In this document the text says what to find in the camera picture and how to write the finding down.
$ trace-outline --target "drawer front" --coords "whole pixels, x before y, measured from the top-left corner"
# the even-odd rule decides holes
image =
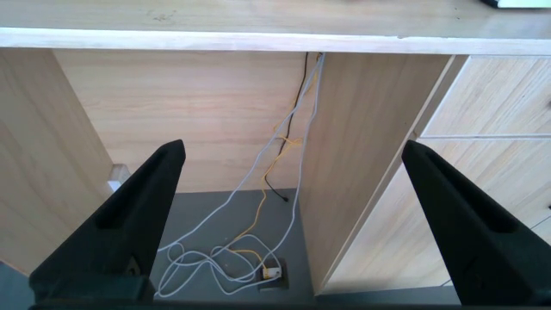
[[[421,139],[551,242],[551,139]],[[418,198],[400,166],[324,293],[419,288],[449,279]]]
[[[422,137],[551,137],[551,59],[470,57]]]

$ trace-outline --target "wooden desk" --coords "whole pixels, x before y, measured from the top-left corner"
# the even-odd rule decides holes
[[[304,52],[308,70],[329,52],[300,195],[317,294],[447,281],[400,168],[407,139],[551,239],[549,10],[0,0],[0,47],[0,258],[25,273],[108,197],[113,163],[133,171],[166,141],[186,144],[179,191],[234,189],[293,104]],[[278,148],[244,189],[259,188]],[[270,174],[277,188],[296,187],[299,155]]]

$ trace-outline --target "light wood grain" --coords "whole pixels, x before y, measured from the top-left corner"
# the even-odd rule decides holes
[[[300,211],[319,292],[449,57],[328,54]]]
[[[51,51],[0,50],[0,259],[30,273],[108,197],[112,162]]]
[[[423,133],[551,138],[551,59],[471,57]]]
[[[479,1],[2,0],[4,47],[550,54],[546,10]]]
[[[551,215],[551,139],[419,142],[433,148],[526,226]],[[448,279],[402,165],[324,293],[438,286]]]
[[[163,143],[183,140],[179,192],[237,187],[290,111],[305,59],[304,53],[55,54],[115,163],[135,171]],[[315,54],[309,59],[312,68]],[[291,139],[304,134],[314,92],[293,119]],[[243,189],[259,189],[280,144],[265,153]],[[274,187],[297,186],[299,153],[290,150],[270,172]]]

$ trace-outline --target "power outlet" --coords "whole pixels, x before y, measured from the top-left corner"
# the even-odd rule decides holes
[[[279,263],[282,266],[282,272],[281,276],[274,281],[258,284],[258,290],[260,292],[266,292],[266,291],[272,291],[272,290],[283,290],[283,289],[289,289],[289,281],[288,281],[288,273],[287,273],[287,264],[285,263],[285,259],[278,258]],[[270,275],[275,275],[278,270],[276,270],[278,267],[277,261],[275,259],[266,259],[264,261],[264,265],[268,270],[270,270]],[[264,279],[264,271],[263,268],[258,270],[257,272],[257,282],[263,281]]]

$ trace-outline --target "gray floor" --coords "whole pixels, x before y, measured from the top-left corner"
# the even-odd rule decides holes
[[[289,198],[294,197],[294,190],[282,191]],[[169,219],[164,228],[161,245],[167,245],[184,233],[194,228],[203,218],[223,203],[229,193],[186,194],[177,195],[170,210]],[[183,241],[186,251],[210,251],[215,245],[225,245],[254,220],[257,205],[262,199],[262,192],[240,191],[230,204],[222,208],[197,232]],[[275,246],[282,238],[291,221],[292,200],[285,203],[272,193],[268,193],[268,199],[264,203],[258,223],[251,233],[257,235],[268,247]],[[211,270],[206,265],[195,275],[189,284],[180,290],[169,300],[180,301],[210,301],[210,302],[239,302],[239,303],[313,303],[313,290],[310,282],[310,272],[306,257],[306,248],[302,234],[300,212],[297,210],[297,218],[290,234],[283,245],[276,252],[278,257],[286,260],[289,274],[289,289],[282,291],[259,292],[256,287],[247,288],[234,295],[224,295],[216,286]],[[234,249],[252,249],[261,255],[263,250],[254,240],[244,240],[236,244]],[[243,275],[248,271],[245,263],[227,254],[218,260],[234,276]],[[257,259],[251,255],[251,261],[257,264]],[[153,265],[151,279],[157,287],[168,259],[158,255]],[[178,287],[188,278],[192,269],[179,270],[172,283],[167,285],[167,291]],[[221,281],[227,290],[233,290],[237,285],[228,281]]]

